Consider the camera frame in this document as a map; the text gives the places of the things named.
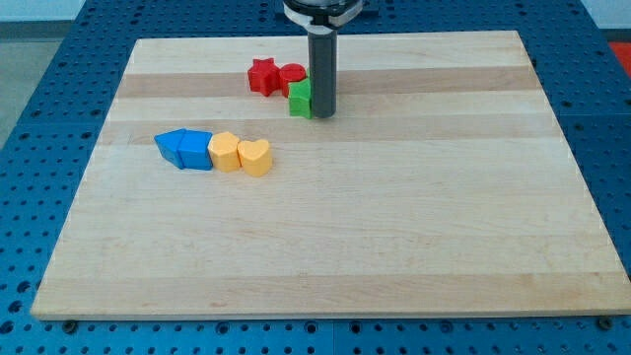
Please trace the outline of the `black and white robot arm flange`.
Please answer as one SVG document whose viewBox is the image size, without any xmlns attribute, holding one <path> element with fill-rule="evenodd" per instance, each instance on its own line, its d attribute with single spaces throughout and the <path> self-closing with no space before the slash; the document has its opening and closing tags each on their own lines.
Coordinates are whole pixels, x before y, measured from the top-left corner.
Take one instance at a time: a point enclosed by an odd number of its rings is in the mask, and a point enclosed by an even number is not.
<svg viewBox="0 0 631 355">
<path fill-rule="evenodd" d="M 362 0 L 283 0 L 285 16 L 306 27 L 339 29 L 363 10 Z"/>
</svg>

